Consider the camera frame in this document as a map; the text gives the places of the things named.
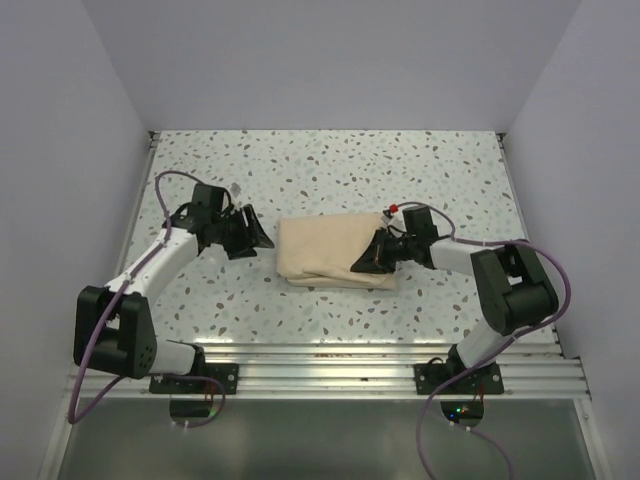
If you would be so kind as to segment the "beige cloth drape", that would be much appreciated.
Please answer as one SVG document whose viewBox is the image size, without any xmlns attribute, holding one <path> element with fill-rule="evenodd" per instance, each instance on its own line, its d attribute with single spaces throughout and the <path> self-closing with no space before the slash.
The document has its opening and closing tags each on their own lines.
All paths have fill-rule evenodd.
<svg viewBox="0 0 640 480">
<path fill-rule="evenodd" d="M 378 213 L 282 218 L 276 271 L 299 287 L 394 290 L 397 282 L 392 274 L 351 270 L 382 226 Z"/>
</svg>

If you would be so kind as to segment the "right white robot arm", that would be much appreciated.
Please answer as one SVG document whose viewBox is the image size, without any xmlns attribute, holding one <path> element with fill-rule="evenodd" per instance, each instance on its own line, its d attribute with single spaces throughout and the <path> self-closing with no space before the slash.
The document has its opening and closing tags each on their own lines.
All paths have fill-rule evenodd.
<svg viewBox="0 0 640 480">
<path fill-rule="evenodd" d="M 441 234 L 432 215 L 444 213 L 420 202 L 404 202 L 383 213 L 369 246 L 351 270 L 391 274 L 399 262 L 412 261 L 430 270 L 471 277 L 482 318 L 449 350 L 445 379 L 451 389 L 468 392 L 496 351 L 550 319 L 559 309 L 558 295 L 538 252 L 525 240 L 462 239 L 454 226 Z"/>
</svg>

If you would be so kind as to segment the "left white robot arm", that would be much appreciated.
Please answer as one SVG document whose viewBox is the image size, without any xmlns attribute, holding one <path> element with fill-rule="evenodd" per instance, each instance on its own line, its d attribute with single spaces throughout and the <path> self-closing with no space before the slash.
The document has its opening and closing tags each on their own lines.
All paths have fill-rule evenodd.
<svg viewBox="0 0 640 480">
<path fill-rule="evenodd" d="M 201 390 L 208 379 L 201 348 L 159 339 L 152 308 L 178 274 L 211 246 L 237 260 L 252 258 L 274 243 L 253 206 L 237 207 L 225 188 L 198 183 L 190 201 L 165 220 L 140 258 L 106 285 L 80 292 L 74 363 L 132 379 L 172 375 L 185 392 Z"/>
</svg>

